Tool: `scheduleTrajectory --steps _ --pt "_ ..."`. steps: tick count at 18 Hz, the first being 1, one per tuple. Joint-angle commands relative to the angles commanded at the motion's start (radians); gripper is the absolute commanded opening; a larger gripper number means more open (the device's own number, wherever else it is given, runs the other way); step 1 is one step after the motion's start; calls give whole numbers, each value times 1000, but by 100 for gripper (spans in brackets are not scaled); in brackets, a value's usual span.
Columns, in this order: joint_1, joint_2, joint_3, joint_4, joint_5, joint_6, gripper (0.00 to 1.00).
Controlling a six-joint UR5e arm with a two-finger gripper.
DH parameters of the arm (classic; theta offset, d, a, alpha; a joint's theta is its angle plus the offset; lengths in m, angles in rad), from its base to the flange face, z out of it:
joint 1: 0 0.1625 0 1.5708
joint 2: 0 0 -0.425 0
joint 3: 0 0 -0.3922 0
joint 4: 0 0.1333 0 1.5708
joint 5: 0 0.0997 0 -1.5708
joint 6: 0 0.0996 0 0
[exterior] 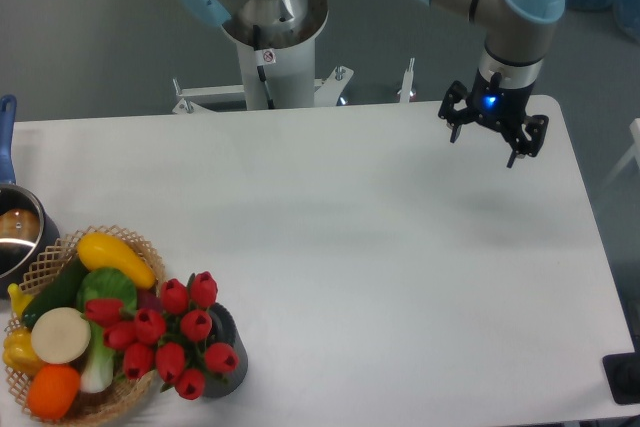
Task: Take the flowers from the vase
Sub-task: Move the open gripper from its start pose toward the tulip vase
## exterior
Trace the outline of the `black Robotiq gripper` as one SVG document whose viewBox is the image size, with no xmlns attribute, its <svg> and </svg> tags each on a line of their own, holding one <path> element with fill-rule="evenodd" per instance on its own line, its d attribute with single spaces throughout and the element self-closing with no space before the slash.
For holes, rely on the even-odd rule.
<svg viewBox="0 0 640 427">
<path fill-rule="evenodd" d="M 454 81 L 444 94 L 438 117 L 451 130 L 450 142 L 459 138 L 463 125 L 477 123 L 499 132 L 505 127 L 505 139 L 511 147 L 507 167 L 512 168 L 521 157 L 536 157 L 541 150 L 549 118 L 546 115 L 529 116 L 526 106 L 535 82 L 521 88 L 504 87 L 506 80 L 499 78 L 495 87 L 491 77 L 477 71 L 471 93 L 460 81 Z"/>
</svg>

